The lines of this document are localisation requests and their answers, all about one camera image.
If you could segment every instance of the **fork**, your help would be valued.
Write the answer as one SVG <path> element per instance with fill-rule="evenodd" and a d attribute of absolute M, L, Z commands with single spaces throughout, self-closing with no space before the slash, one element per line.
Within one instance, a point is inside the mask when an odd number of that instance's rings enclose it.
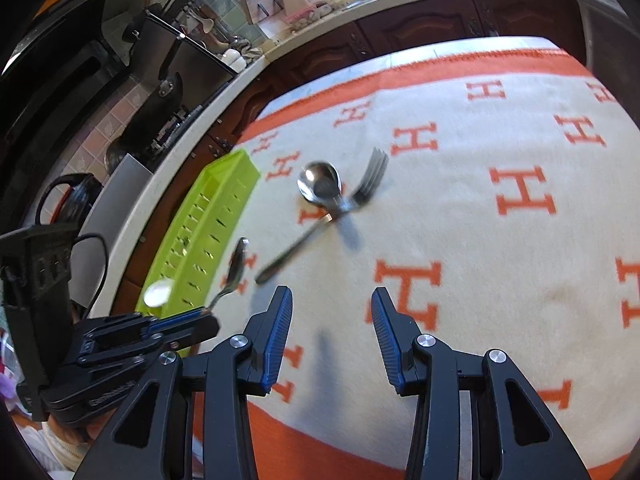
<path fill-rule="evenodd" d="M 341 199 L 335 205 L 335 208 L 330 208 L 329 212 L 313 224 L 311 229 L 304 233 L 291 247 L 280 253 L 270 264 L 258 272 L 255 277 L 255 283 L 261 285 L 270 280 L 305 245 L 314 233 L 326 228 L 333 220 L 357 211 L 366 205 L 380 185 L 388 160 L 386 153 L 374 148 L 358 189 L 350 197 Z"/>

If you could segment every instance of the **kitchen counter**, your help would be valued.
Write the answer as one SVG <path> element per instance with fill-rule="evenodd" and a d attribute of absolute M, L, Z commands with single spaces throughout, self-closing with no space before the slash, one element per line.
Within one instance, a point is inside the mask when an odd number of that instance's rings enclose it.
<path fill-rule="evenodd" d="M 271 42 L 273 47 L 245 69 L 244 72 L 240 73 L 219 97 L 201 113 L 146 185 L 114 244 L 113 251 L 110 254 L 108 275 L 104 288 L 95 303 L 92 317 L 109 315 L 129 258 L 158 201 L 181 165 L 192 154 L 200 139 L 225 109 L 240 95 L 242 90 L 258 78 L 271 63 L 292 52 L 297 47 L 337 27 L 354 22 L 354 20 L 359 20 L 392 7 L 418 1 L 420 0 L 356 0 L 347 4 L 344 8 L 335 10 L 302 31 L 292 33 L 284 38 L 274 39 Z M 607 0 L 578 0 L 578 4 L 581 9 L 583 6 L 587 6 L 590 9 L 596 9 L 599 12 L 615 16 L 615 19 L 621 23 L 626 24 L 628 22 L 622 10 Z M 584 31 L 587 43 L 587 67 L 590 68 L 593 64 L 593 54 L 591 53 L 591 31 L 588 23 L 584 23 Z"/>

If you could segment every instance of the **green basket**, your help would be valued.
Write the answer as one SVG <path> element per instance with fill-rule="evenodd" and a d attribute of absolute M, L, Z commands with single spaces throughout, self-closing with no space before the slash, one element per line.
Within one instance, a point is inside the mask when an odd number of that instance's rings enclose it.
<path fill-rule="evenodd" d="M 136 311 L 163 317 L 204 304 L 229 237 L 260 173 L 245 150 L 209 164 L 198 176 L 171 222 L 142 292 L 162 278 L 174 280 L 167 303 L 149 308 L 138 298 Z"/>

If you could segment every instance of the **silver bolt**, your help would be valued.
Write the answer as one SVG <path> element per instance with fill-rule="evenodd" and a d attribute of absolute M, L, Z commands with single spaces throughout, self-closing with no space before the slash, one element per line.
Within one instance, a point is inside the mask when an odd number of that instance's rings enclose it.
<path fill-rule="evenodd" d="M 420 346 L 433 346 L 436 344 L 436 338 L 431 334 L 420 334 L 418 336 L 418 345 Z"/>
<path fill-rule="evenodd" d="M 235 335 L 229 340 L 229 344 L 233 348 L 242 348 L 243 346 L 246 346 L 248 342 L 249 340 L 242 334 Z"/>
<path fill-rule="evenodd" d="M 503 363 L 507 360 L 507 354 L 502 350 L 491 350 L 489 352 L 489 359 L 494 363 Z"/>
<path fill-rule="evenodd" d="M 158 361 L 161 365 L 170 365 L 175 361 L 175 352 L 162 352 Z"/>

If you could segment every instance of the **white tablecloth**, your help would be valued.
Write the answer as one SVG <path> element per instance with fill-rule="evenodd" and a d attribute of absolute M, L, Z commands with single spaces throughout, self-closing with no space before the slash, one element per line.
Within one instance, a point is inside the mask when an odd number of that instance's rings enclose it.
<path fill-rule="evenodd" d="M 322 452 L 366 459 L 370 474 L 390 478 L 406 465 L 415 399 L 388 384 L 368 319 L 383 285 L 452 348 L 507 352 L 588 467 L 628 453 L 640 436 L 638 128 L 545 40 L 470 40 L 368 65 L 280 98 L 243 136 L 261 173 L 234 234 L 250 240 L 246 282 L 216 308 L 222 330 L 204 349 L 288 285 L 294 315 L 280 379 L 251 402 L 300 446 L 310 436 Z M 298 193 L 300 168 L 330 161 L 348 193 L 373 147 L 390 161 L 372 202 L 256 286 L 257 271 L 319 213 Z M 273 454 L 308 460 L 297 442 L 274 444 Z M 265 455 L 270 444 L 254 445 Z M 282 467 L 280 478 L 320 478 Z M 358 478 L 351 473 L 324 474 Z"/>

